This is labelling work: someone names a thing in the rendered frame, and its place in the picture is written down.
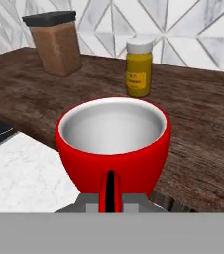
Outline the red mug white inside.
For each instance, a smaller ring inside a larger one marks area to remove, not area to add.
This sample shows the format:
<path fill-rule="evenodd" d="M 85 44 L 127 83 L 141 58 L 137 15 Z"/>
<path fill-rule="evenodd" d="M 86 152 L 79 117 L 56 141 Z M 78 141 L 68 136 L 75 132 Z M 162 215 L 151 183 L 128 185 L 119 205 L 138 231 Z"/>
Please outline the red mug white inside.
<path fill-rule="evenodd" d="M 69 177 L 100 212 L 124 210 L 125 197 L 140 207 L 168 157 L 171 127 L 156 105 L 130 97 L 84 102 L 56 124 L 56 148 Z"/>

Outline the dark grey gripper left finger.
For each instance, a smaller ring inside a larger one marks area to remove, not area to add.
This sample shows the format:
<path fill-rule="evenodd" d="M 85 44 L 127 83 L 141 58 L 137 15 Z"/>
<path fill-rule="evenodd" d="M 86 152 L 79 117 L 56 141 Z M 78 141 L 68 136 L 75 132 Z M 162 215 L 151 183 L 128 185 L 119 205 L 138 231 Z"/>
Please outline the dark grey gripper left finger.
<path fill-rule="evenodd" d="M 97 213 L 98 212 L 98 194 L 81 193 L 76 199 L 75 203 L 70 204 L 64 208 L 59 209 L 57 212 L 71 213 Z"/>

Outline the yellow bottle with white cap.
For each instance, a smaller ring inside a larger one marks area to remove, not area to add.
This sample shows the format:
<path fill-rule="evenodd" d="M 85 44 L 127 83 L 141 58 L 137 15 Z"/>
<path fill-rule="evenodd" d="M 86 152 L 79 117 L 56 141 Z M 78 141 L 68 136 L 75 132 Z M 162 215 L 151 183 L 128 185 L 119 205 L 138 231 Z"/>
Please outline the yellow bottle with white cap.
<path fill-rule="evenodd" d="M 153 40 L 138 35 L 127 42 L 126 87 L 132 97 L 145 97 L 150 93 L 153 62 Z"/>

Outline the brown jar with black lid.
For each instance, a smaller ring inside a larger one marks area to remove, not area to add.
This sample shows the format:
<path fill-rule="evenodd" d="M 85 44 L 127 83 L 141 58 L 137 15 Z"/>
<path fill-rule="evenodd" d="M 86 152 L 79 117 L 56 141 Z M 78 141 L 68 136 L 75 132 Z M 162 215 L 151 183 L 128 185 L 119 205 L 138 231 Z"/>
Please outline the brown jar with black lid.
<path fill-rule="evenodd" d="M 69 76 L 82 68 L 75 11 L 24 16 L 46 73 Z"/>

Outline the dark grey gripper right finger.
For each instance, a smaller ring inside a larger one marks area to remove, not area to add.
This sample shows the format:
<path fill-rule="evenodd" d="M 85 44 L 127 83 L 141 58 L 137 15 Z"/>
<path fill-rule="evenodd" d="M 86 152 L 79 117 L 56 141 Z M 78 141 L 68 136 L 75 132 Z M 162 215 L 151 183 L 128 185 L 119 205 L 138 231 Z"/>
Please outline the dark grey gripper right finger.
<path fill-rule="evenodd" d="M 122 195 L 124 213 L 166 212 L 166 210 L 150 202 L 144 193 L 124 193 Z"/>

